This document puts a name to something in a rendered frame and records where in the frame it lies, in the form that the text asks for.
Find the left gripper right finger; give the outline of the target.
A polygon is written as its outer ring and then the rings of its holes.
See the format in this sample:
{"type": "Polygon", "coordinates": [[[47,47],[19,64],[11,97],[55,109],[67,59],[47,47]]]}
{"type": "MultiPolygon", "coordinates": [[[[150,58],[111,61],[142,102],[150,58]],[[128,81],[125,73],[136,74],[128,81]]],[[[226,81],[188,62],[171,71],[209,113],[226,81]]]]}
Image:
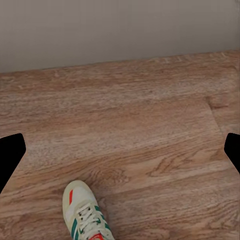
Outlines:
{"type": "Polygon", "coordinates": [[[240,135],[235,133],[228,133],[224,151],[240,173],[240,135]]]}

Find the gym shoe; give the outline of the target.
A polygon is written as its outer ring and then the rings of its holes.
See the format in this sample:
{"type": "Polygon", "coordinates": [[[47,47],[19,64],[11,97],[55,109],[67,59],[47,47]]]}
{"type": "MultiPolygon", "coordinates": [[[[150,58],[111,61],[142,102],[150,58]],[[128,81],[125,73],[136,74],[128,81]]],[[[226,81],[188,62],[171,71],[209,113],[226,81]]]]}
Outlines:
{"type": "Polygon", "coordinates": [[[91,188],[71,181],[62,197],[63,218],[72,240],[115,240],[91,188]]]}

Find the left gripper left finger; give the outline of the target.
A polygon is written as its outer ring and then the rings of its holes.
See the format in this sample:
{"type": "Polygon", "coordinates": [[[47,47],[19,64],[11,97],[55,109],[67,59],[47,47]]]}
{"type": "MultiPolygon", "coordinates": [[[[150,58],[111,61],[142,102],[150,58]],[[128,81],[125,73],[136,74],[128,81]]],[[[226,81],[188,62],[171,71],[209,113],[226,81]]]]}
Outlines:
{"type": "Polygon", "coordinates": [[[21,133],[0,138],[0,193],[26,152],[21,133]]]}

